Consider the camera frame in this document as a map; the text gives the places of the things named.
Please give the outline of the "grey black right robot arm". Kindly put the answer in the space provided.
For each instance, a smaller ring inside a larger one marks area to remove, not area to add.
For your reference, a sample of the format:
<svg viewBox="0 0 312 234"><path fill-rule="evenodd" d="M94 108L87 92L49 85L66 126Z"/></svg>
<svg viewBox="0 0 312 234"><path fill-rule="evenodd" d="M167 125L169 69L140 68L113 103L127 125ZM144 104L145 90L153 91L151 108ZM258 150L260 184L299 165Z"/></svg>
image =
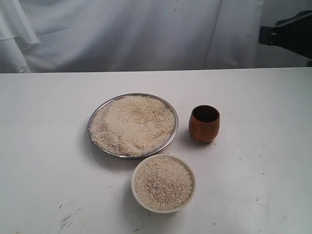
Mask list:
<svg viewBox="0 0 312 234"><path fill-rule="evenodd" d="M277 46L312 59L312 11L301 11L292 18L282 19L274 26L261 26L258 43Z"/></svg>

